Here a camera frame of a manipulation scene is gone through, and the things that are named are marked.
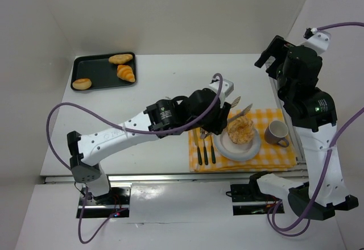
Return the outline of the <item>sugared round bread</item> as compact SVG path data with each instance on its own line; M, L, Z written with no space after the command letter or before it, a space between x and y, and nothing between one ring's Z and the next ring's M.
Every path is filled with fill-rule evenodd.
M240 116L227 125L226 131L234 144L247 144L254 138L254 123L251 119Z

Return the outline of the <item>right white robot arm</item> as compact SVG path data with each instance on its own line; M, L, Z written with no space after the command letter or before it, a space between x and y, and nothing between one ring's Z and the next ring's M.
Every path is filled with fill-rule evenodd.
M358 199L349 193L341 173L334 100L316 86L322 68L320 55L329 42L327 32L306 35L300 45L277 35L255 63L261 68L269 58L275 59L266 72L276 80L278 98L300 138L309 181L293 182L260 172L250 177L250 184L260 194L287 201L297 216L310 220L326 220L337 210L358 207Z

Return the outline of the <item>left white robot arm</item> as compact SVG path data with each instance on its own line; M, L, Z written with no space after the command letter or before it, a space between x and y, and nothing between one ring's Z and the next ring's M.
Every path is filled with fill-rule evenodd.
M189 97L161 99L117 127L90 135L70 132L67 143L73 178L88 188L86 195L97 204L116 199L117 192L101 167L103 159L135 145L199 127L219 135L227 126L231 105L225 99L233 90L231 81L214 78L208 87Z

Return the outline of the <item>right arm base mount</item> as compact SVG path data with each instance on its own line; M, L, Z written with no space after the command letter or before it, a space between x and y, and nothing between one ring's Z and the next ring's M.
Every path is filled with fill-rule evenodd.
M263 215L274 208L279 199L263 194L258 188L258 176L252 175L248 182L231 184L225 193L232 201L233 215Z

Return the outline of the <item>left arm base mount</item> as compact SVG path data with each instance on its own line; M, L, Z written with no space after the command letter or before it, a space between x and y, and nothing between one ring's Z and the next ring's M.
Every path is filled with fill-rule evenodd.
M128 218L130 213L131 187L112 187L111 196L101 203L97 203L89 192L84 208L83 218Z

